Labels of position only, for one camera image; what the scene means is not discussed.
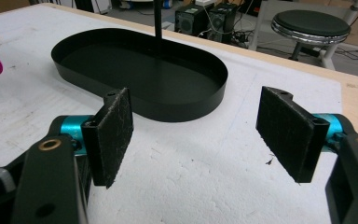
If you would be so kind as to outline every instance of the white table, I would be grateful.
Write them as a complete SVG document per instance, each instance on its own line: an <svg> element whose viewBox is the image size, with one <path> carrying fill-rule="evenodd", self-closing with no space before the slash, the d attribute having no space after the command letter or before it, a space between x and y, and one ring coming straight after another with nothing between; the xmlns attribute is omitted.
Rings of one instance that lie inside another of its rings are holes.
<svg viewBox="0 0 358 224"><path fill-rule="evenodd" d="M69 35L106 27L153 31L50 4L0 14L0 166L42 138L57 116L95 114L102 106L59 76L50 52ZM261 86L291 92L312 113L341 113L343 106L357 128L358 111L351 108L358 95L349 93L358 91L358 78L192 36L163 36L208 50L227 65L224 100L190 122L134 114L115 184L91 188L89 222L329 223L324 186L336 156L322 154L311 184L295 183L277 160L266 165L270 151L255 129Z"/></svg>

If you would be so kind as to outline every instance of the stool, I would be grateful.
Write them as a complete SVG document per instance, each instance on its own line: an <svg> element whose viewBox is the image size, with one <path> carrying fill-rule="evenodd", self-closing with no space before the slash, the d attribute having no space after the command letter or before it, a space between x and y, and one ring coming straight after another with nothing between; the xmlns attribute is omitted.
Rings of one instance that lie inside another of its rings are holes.
<svg viewBox="0 0 358 224"><path fill-rule="evenodd" d="M308 10L289 10L278 13L272 20L271 28L279 35L297 42L289 58L294 61L298 61L298 53L304 44L335 45L344 41L351 32L351 27L342 19Z"/></svg>

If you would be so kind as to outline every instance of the black tray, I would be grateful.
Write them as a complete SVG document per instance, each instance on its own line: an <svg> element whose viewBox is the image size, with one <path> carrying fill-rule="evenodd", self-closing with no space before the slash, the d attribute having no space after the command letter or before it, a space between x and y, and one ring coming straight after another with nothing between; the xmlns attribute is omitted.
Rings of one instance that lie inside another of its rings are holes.
<svg viewBox="0 0 358 224"><path fill-rule="evenodd" d="M211 53L124 29L69 36L51 56L63 79L100 96L128 87L133 111L159 121L209 114L227 81L226 66Z"/></svg>

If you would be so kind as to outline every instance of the cyan metal part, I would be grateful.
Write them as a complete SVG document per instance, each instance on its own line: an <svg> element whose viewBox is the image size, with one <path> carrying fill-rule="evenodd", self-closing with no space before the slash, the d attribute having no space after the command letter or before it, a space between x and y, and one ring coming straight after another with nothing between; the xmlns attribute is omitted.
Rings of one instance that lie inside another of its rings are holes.
<svg viewBox="0 0 358 224"><path fill-rule="evenodd" d="M313 116L316 118L325 119L330 123L325 138L325 146L330 150L337 152L339 150L340 142L345 135L339 119L334 114L313 114Z"/></svg>
<svg viewBox="0 0 358 224"><path fill-rule="evenodd" d="M81 145L81 149L75 152L76 156L86 155L86 147L84 144L83 133L81 132L81 125L86 122L91 116L68 116L62 123L61 133L71 135Z"/></svg>

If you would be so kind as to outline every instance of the gray floor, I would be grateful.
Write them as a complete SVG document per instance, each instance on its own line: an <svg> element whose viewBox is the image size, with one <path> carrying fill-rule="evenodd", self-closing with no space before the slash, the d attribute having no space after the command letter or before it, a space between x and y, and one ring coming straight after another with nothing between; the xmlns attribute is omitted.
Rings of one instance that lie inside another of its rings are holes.
<svg viewBox="0 0 358 224"><path fill-rule="evenodd" d="M162 22L171 22L174 23L174 13L177 8L182 5L181 1L173 1L173 5L171 9L162 9L161 10L161 21ZM118 5L113 6L113 8L106 14L106 16L122 19L125 21L133 21L145 25L154 25L154 16L153 16L153 3L133 3L132 9L121 9ZM255 17L244 15L242 16L241 22L238 22L235 26L236 30L252 30L255 27ZM269 34L269 33L261 33L259 35L258 41L258 49L257 51L263 52L266 54L274 55L277 57L288 58L290 56L290 52L293 51L295 47L295 42L285 39L282 36ZM339 49L336 51L333 56L333 64L337 71L348 73L352 75L358 76L358 60L354 60L358 58L358 52L344 52L344 50L358 50L357 46L350 45L340 45ZM322 66L321 62L315 58L310 57L309 55L301 53L299 56L299 61L301 63L308 63L316 66Z"/></svg>

